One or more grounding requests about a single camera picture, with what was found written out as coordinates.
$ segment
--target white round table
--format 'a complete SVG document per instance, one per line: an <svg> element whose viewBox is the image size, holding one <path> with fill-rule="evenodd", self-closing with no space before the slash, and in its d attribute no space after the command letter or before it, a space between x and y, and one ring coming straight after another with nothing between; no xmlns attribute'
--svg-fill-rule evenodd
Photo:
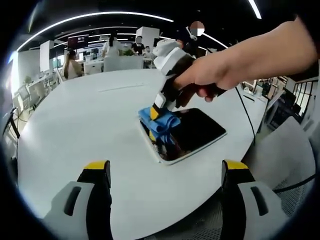
<svg viewBox="0 0 320 240"><path fill-rule="evenodd" d="M18 185L36 216L43 218L53 197L99 160L110 160L115 240L163 230L217 191L222 160L241 161L253 140L239 97L234 89L212 103L195 96L187 107L201 109L227 135L166 166L146 144L138 118L138 110L153 104L162 79L156 69L104 72L66 81L43 100L18 144ZM257 131L267 101L243 101Z"/></svg>

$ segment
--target seated woman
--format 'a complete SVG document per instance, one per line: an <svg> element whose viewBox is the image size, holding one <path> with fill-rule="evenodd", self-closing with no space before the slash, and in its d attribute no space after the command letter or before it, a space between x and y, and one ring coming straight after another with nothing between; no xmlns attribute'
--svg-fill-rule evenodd
<svg viewBox="0 0 320 240"><path fill-rule="evenodd" d="M121 56L122 55L122 45L117 40L117 34L111 33L109 41L106 41L102 48L102 57L107 56Z"/></svg>
<svg viewBox="0 0 320 240"><path fill-rule="evenodd" d="M74 79L84 75L81 65L76 61L75 51L71 50L66 55L66 60L64 62L62 71L66 80Z"/></svg>

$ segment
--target white shirt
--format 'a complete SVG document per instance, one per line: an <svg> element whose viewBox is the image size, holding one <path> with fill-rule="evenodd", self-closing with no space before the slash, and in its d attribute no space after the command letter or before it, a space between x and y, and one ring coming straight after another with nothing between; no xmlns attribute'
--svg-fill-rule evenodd
<svg viewBox="0 0 320 240"><path fill-rule="evenodd" d="M110 46L109 41L106 41L102 50L106 51L106 56L119 56L119 50L122 50L122 45L115 37L113 40L113 46Z"/></svg>
<svg viewBox="0 0 320 240"><path fill-rule="evenodd" d="M147 52L147 51L144 52L143 56L148 59L152 59L154 57L152 52Z"/></svg>
<svg viewBox="0 0 320 240"><path fill-rule="evenodd" d="M73 63L72 63L73 60L70 60L69 62L69 67L68 67L68 78L67 80L70 80L70 79L74 79L74 78L77 78L78 75L76 73L76 70L73 66ZM66 67L66 64L64 64L63 68L62 68L62 75L64 76L64 72L65 72L65 67Z"/></svg>

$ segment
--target dark hair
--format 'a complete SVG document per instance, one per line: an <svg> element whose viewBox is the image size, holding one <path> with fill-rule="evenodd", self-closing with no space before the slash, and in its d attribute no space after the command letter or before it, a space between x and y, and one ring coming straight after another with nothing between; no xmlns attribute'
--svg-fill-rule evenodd
<svg viewBox="0 0 320 240"><path fill-rule="evenodd" d="M70 59L71 57L74 57L76 55L76 52L73 50L70 50L67 54L66 54L66 60L65 60L65 66L64 66L64 71L63 71L63 75L65 77L65 79L68 79L69 77L69 63L70 63Z"/></svg>
<svg viewBox="0 0 320 240"><path fill-rule="evenodd" d="M110 38L109 38L109 46L112 47L114 45L114 40L115 40L115 37L117 37L117 34L116 33L111 33L110 35Z"/></svg>

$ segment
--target tablet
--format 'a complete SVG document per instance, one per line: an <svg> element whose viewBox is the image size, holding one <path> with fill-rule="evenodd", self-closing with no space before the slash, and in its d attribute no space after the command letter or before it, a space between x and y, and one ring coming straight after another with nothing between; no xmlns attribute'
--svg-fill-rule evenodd
<svg viewBox="0 0 320 240"><path fill-rule="evenodd" d="M173 144L151 140L149 129L140 121L142 133L161 163L171 165L181 161L227 134L221 125L198 108L175 111L174 114L181 123L170 130Z"/></svg>

